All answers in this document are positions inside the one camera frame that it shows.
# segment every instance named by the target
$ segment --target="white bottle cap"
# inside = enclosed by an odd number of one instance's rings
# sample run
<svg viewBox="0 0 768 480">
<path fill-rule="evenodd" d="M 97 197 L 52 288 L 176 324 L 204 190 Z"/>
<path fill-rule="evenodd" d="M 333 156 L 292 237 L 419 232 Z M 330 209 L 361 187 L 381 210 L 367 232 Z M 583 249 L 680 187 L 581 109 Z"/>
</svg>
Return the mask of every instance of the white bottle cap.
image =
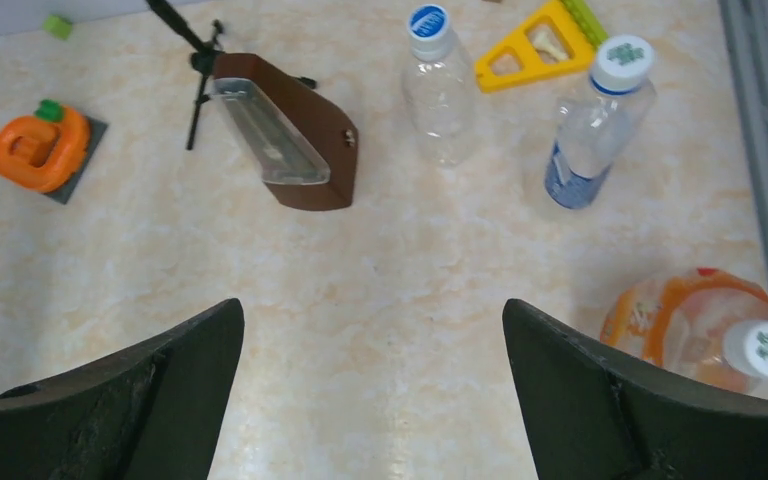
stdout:
<svg viewBox="0 0 768 480">
<path fill-rule="evenodd" d="M 635 35 L 617 35 L 599 47 L 590 76 L 606 93 L 628 93 L 646 79 L 654 63 L 655 50 L 649 42 Z"/>
<path fill-rule="evenodd" d="M 449 27 L 449 14 L 439 5 L 423 5 L 408 19 L 413 55 L 424 61 L 440 60 L 452 51 L 457 36 Z"/>
<path fill-rule="evenodd" d="M 768 378 L 768 322 L 749 320 L 726 330 L 723 356 L 735 370 Z"/>
</svg>

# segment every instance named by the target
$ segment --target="water bottle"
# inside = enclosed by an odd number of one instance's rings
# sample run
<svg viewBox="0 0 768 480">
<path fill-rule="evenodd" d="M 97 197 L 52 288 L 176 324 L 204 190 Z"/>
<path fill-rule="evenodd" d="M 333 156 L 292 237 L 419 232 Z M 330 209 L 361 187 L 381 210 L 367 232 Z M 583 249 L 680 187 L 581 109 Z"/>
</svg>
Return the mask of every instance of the water bottle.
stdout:
<svg viewBox="0 0 768 480">
<path fill-rule="evenodd" d="M 569 209 L 590 205 L 614 160 L 655 103 L 655 51 L 634 35 L 609 38 L 590 72 L 558 102 L 560 121 L 546 168 L 549 196 Z"/>
<path fill-rule="evenodd" d="M 768 383 L 768 295 L 716 268 L 654 275 L 617 299 L 599 339 L 737 393 Z"/>
<path fill-rule="evenodd" d="M 439 5 L 423 5 L 408 19 L 411 53 L 402 91 L 420 153 L 454 166 L 475 147 L 475 84 L 472 61 Z"/>
</svg>

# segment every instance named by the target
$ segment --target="blue label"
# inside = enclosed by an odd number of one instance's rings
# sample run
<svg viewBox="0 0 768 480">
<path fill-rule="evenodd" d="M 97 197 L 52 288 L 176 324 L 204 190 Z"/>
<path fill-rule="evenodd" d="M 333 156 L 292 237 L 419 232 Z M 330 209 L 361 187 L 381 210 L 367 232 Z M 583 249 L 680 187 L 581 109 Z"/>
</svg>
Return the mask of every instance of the blue label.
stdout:
<svg viewBox="0 0 768 480">
<path fill-rule="evenodd" d="M 593 178 L 577 175 L 570 170 L 564 154 L 558 148 L 558 142 L 555 142 L 552 159 L 546 167 L 544 186 L 549 196 L 562 207 L 584 208 L 593 203 L 610 171 L 611 167 L 608 167 Z"/>
<path fill-rule="evenodd" d="M 411 15 L 411 31 L 420 38 L 431 38 L 443 30 L 446 11 L 437 5 L 425 5 Z"/>
</svg>

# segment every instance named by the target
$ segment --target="marble countertop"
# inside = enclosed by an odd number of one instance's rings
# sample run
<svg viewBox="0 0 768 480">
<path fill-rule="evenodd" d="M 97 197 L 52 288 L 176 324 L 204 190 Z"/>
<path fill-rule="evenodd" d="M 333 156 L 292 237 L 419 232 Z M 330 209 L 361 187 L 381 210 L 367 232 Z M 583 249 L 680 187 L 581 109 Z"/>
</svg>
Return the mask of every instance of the marble countertop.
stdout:
<svg viewBox="0 0 768 480">
<path fill-rule="evenodd" d="M 536 478 L 501 312 L 522 298 L 595 335 L 664 269 L 766 273 L 714 0 L 591 2 L 645 34 L 659 100 L 596 203 L 542 186 L 572 78 L 479 97 L 484 145 L 441 170 L 401 104 L 416 2 L 240 0 L 181 9 L 320 92 L 358 125 L 354 205 L 280 206 L 216 110 L 184 150 L 198 76 L 151 13 L 67 42 L 0 38 L 0 129 L 56 98 L 110 127 L 67 206 L 0 178 L 0 392 L 238 297 L 246 339 L 211 471 L 241 478 Z M 441 2 L 480 56 L 541 0 Z"/>
</svg>

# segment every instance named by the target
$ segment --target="green plastic piece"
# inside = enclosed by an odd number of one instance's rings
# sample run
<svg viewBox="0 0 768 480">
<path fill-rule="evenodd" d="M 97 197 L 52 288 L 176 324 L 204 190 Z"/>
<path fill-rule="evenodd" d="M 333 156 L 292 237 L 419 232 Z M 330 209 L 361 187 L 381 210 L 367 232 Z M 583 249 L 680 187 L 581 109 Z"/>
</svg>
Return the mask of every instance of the green plastic piece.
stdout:
<svg viewBox="0 0 768 480">
<path fill-rule="evenodd" d="M 50 98 L 40 102 L 39 108 L 34 112 L 37 118 L 41 118 L 46 122 L 57 123 L 63 120 L 63 107 L 59 103 Z"/>
<path fill-rule="evenodd" d="M 66 40 L 72 33 L 72 22 L 57 15 L 49 15 L 42 24 L 42 29 L 50 33 L 52 37 Z"/>
<path fill-rule="evenodd" d="M 572 15 L 572 19 L 578 24 L 587 41 L 593 45 L 593 48 L 599 48 L 602 42 L 608 39 L 608 33 L 599 23 L 599 19 L 590 10 L 590 6 L 584 0 L 561 0 L 561 3 L 567 7 Z"/>
</svg>

